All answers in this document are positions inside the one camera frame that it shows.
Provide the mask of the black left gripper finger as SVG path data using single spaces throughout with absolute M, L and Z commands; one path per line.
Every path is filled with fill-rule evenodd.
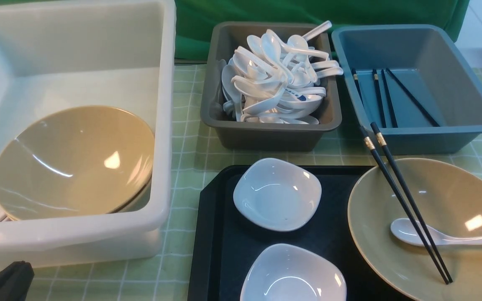
M 15 261 L 0 271 L 0 301 L 24 301 L 34 278 L 29 262 Z

